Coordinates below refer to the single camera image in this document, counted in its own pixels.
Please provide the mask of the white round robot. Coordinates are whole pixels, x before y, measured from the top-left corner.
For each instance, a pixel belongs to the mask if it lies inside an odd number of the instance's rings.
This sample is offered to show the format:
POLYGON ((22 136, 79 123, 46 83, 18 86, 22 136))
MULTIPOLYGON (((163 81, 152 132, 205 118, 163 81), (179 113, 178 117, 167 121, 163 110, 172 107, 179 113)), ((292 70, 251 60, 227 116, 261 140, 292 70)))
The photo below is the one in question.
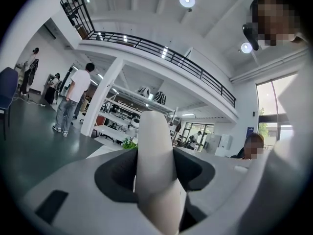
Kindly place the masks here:
POLYGON ((128 129, 130 131, 135 131, 135 132, 138 132, 138 129, 139 129, 139 122, 140 122, 140 119, 137 118, 137 117, 134 117, 131 119, 131 121, 129 122, 128 124, 128 129))

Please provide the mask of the white telephone handset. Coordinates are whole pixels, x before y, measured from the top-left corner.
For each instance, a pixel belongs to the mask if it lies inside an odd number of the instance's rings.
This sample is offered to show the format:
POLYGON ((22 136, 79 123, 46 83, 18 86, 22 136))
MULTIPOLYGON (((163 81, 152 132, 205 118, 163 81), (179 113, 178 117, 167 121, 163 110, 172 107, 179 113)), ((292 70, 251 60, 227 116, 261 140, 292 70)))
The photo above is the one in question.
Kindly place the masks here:
POLYGON ((140 117, 135 192, 152 224, 164 235, 177 235, 180 187, 169 127, 160 112, 145 111, 140 117))

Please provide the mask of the white flower potted plant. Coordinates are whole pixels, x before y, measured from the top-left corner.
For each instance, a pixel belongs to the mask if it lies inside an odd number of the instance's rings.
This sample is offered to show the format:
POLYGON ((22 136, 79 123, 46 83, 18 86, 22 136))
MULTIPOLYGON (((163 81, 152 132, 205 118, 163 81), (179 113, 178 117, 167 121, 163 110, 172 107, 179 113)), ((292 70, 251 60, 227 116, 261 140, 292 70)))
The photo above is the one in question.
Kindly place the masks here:
POLYGON ((138 147, 138 141, 136 138, 125 138, 122 142, 123 149, 133 149, 138 147))

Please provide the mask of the white marble table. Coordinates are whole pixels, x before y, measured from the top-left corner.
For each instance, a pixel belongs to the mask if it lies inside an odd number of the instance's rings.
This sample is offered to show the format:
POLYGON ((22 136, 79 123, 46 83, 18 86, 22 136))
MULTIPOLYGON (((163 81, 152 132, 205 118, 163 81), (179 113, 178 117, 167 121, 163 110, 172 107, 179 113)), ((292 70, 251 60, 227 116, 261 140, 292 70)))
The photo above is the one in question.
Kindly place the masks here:
POLYGON ((107 146, 102 146, 99 149, 97 149, 95 152, 93 152, 91 155, 89 155, 86 158, 87 162, 91 161, 107 161, 110 159, 113 159, 115 157, 118 157, 124 153, 127 153, 129 151, 137 151, 137 148, 130 148, 130 149, 120 149, 120 150, 112 150, 109 149, 107 146))

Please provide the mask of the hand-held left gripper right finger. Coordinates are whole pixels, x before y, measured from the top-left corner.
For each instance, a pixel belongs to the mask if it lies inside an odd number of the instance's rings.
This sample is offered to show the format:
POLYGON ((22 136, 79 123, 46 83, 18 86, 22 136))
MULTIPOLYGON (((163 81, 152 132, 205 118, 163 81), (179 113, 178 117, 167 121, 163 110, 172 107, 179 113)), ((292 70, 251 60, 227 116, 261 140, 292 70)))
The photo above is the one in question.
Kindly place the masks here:
POLYGON ((180 189, 180 208, 186 197, 206 215, 217 210, 246 174, 251 160, 215 156, 173 148, 180 189))

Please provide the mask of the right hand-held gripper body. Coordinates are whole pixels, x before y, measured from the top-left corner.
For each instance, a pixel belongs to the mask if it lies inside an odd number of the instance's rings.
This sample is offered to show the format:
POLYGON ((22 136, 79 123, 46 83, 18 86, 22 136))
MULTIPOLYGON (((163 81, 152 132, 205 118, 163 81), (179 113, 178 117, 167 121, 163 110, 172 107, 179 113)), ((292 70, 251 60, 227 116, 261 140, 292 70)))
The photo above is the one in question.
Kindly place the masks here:
POLYGON ((301 73, 281 94, 294 135, 269 153, 241 232, 310 232, 312 208, 312 74, 301 73))

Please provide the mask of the large glass window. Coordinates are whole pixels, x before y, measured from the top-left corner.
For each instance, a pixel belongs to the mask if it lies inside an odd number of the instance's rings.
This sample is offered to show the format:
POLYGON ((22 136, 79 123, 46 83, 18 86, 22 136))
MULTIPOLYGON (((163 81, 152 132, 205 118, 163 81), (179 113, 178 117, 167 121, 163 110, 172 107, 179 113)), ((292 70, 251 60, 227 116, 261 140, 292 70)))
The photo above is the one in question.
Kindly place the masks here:
POLYGON ((278 97, 296 78, 295 74, 257 84, 259 117, 258 133, 264 138, 265 149, 278 140, 293 136, 293 127, 278 97))

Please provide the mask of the white cabinet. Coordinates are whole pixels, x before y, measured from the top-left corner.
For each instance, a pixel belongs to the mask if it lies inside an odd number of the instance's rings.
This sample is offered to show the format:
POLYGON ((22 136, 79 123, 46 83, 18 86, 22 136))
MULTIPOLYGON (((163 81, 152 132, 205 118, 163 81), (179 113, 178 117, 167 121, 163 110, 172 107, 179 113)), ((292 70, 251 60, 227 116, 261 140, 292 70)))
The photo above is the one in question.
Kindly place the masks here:
POLYGON ((232 144, 232 136, 227 134, 216 135, 207 134, 203 150, 206 153, 225 157, 230 150, 232 144))

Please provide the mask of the white shelving unit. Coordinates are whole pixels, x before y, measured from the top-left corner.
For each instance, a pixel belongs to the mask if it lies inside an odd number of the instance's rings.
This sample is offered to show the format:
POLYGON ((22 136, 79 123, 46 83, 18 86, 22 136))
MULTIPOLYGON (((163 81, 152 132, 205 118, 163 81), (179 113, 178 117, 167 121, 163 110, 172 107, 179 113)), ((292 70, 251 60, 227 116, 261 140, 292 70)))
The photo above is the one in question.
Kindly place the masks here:
POLYGON ((112 86, 115 94, 105 97, 93 127, 96 138, 100 141, 110 139, 122 145, 125 138, 136 138, 138 132, 130 131, 128 124, 132 118, 141 118, 145 111, 160 112, 165 116, 170 132, 175 133, 176 110, 149 100, 116 84, 112 86))

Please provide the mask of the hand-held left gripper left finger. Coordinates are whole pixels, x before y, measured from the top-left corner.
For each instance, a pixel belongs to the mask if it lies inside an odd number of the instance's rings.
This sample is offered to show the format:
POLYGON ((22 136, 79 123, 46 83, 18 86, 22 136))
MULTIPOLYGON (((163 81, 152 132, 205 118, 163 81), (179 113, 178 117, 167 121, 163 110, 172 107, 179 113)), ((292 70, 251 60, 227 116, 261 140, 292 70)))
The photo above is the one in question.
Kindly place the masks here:
POLYGON ((23 197, 42 235, 159 235, 133 191, 137 150, 123 149, 69 163, 23 197))

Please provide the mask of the black balcony railing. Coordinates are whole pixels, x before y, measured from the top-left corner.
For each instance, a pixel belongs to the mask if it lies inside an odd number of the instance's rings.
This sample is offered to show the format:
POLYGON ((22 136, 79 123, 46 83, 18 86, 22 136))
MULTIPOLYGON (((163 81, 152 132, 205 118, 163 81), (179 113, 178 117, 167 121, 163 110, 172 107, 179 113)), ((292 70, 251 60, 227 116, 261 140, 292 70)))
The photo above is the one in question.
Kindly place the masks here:
POLYGON ((125 45, 162 58, 204 82, 235 107, 235 96, 218 79, 189 58, 144 38, 117 32, 96 31, 84 0, 60 0, 60 4, 71 26, 83 40, 125 45))

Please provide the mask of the striped helmet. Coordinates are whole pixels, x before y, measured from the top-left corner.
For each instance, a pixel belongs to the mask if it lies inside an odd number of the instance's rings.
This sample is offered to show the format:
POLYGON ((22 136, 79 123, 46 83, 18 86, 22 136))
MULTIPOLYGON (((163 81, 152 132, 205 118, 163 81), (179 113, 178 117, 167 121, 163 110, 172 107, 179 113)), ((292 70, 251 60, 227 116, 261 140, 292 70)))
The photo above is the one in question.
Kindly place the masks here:
POLYGON ((154 97, 154 94, 151 92, 151 89, 147 86, 141 86, 137 93, 145 98, 148 98, 149 100, 152 100, 154 97))
POLYGON ((165 105, 166 103, 166 94, 162 91, 158 91, 155 94, 155 97, 153 99, 154 102, 159 103, 161 105, 165 105))

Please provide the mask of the blue chair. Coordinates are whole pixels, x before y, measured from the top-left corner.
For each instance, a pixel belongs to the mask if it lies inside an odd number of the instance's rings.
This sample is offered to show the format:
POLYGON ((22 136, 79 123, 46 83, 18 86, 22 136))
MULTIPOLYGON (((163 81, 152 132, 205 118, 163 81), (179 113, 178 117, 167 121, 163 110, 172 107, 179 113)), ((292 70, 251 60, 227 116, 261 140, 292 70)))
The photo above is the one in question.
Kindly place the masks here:
POLYGON ((0 72, 0 120, 3 122, 3 137, 6 140, 6 127, 10 127, 10 109, 18 86, 18 72, 6 67, 0 72))

